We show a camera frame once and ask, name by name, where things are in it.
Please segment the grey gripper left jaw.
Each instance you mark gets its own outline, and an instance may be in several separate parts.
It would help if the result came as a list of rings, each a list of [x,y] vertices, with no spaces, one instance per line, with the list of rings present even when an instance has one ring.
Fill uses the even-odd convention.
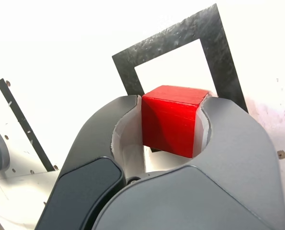
[[[79,131],[38,230],[89,230],[105,204],[145,172],[142,99],[121,96],[94,113]]]

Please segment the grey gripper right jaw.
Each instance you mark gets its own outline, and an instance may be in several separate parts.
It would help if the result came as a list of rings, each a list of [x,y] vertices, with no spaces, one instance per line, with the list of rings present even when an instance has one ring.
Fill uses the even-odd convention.
[[[285,230],[279,160],[263,127],[231,100],[202,104],[204,150],[118,192],[95,230]]]

